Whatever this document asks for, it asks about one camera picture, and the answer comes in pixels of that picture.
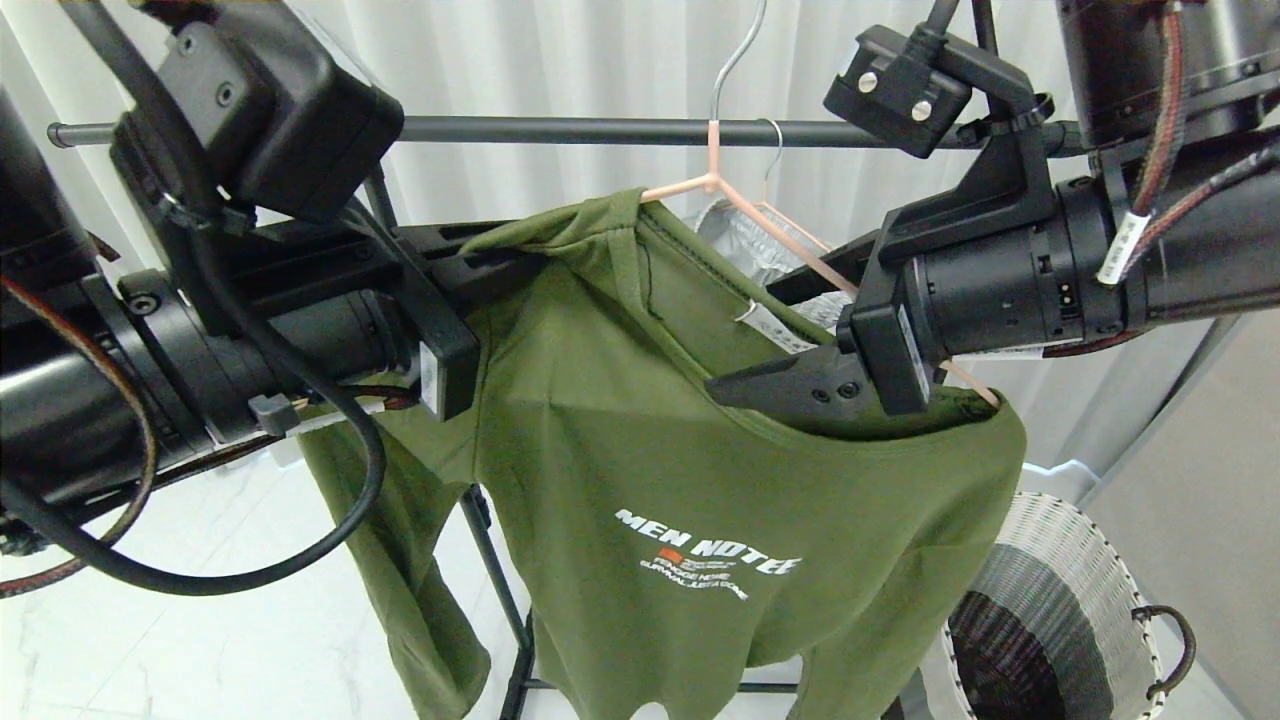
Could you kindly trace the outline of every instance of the wicker basket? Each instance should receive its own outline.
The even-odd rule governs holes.
[[[1185,652],[1167,679],[1149,624]],[[991,556],[884,720],[1144,720],[1185,678],[1196,638],[1147,606],[1076,507],[1018,493]]]

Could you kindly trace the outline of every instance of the metal hook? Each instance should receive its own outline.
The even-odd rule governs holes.
[[[773,168],[778,167],[778,160],[782,159],[782,126],[777,120],[769,118],[760,118],[762,120],[773,126],[773,132],[778,133],[778,151],[773,154],[773,161],[769,163],[769,168],[764,170],[764,196],[768,199],[769,195],[769,176],[773,174]]]
[[[746,49],[755,42],[755,36],[760,33],[760,26],[764,24],[764,6],[769,4],[769,0],[760,0],[755,6],[755,19],[751,20],[751,29],[746,31],[746,37],[739,44],[733,54],[728,56],[724,61],[724,67],[721,68],[719,74],[716,76],[716,85],[712,86],[712,113],[710,119],[719,120],[719,92],[724,87],[724,81],[728,78],[728,73],[733,69],[733,65],[742,59],[746,54]]]

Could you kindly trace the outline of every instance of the white marble floor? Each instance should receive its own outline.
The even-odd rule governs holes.
[[[160,568],[214,574],[294,552],[330,527],[306,468],[270,455],[157,493],[122,550]],[[499,537],[499,552],[504,555]],[[460,514],[438,552],[445,579],[493,653],[471,717],[498,717],[516,647]],[[3,561],[17,577],[54,560]],[[516,580],[518,601],[526,596]],[[239,596],[180,598],[92,570],[0,603],[0,717],[6,720],[408,720],[412,711],[351,556],[335,552],[282,583]],[[1171,633],[1166,657],[1175,657]],[[749,673],[790,682],[796,662]],[[740,696],[724,720],[781,719],[791,696]],[[529,696],[526,720],[572,720],[554,691]],[[637,720],[666,717],[641,708]],[[1240,717],[1197,671],[1170,720]]]

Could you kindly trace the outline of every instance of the bolt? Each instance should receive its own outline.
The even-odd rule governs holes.
[[[933,105],[928,100],[920,100],[911,106],[911,119],[923,123],[933,114]]]
[[[134,315],[150,315],[156,307],[160,307],[160,300],[151,293],[143,292],[129,299],[129,313]]]
[[[870,92],[876,90],[877,85],[879,85],[879,78],[876,77],[876,73],[867,70],[865,73],[861,74],[861,77],[858,78],[858,92],[861,94]]]
[[[218,86],[218,95],[215,96],[215,99],[218,100],[219,105],[221,105],[223,108],[225,108],[225,106],[228,106],[228,105],[232,104],[232,97],[234,95],[236,95],[236,91],[234,91],[232,83],[224,82],[224,83],[221,83],[221,85]]]

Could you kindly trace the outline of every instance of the brown basket handle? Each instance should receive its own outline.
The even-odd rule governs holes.
[[[1133,610],[1133,619],[1140,623],[1146,623],[1156,615],[1169,615],[1174,619],[1174,623],[1178,623],[1178,632],[1183,634],[1183,657],[1167,678],[1156,680],[1147,688],[1147,700],[1156,697],[1158,692],[1165,694],[1171,693],[1174,688],[1187,679],[1187,674],[1192,671],[1192,664],[1196,662],[1196,633],[1192,630],[1192,624],[1187,621],[1187,618],[1181,612],[1167,605],[1148,605]]]

